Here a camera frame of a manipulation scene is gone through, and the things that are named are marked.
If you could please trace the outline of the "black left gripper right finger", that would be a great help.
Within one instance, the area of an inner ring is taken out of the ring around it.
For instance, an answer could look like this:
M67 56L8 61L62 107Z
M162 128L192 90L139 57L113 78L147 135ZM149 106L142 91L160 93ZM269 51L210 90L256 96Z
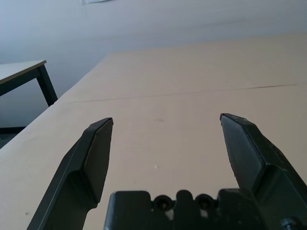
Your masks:
M220 122L236 181L253 193L269 229L305 230L307 186L284 154L247 119L222 113Z

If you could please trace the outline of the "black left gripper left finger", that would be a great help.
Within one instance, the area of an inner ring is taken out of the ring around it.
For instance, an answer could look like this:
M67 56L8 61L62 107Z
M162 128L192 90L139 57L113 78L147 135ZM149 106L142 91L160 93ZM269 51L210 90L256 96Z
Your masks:
M109 166L113 119L92 123L65 154L29 230L81 230L97 208Z

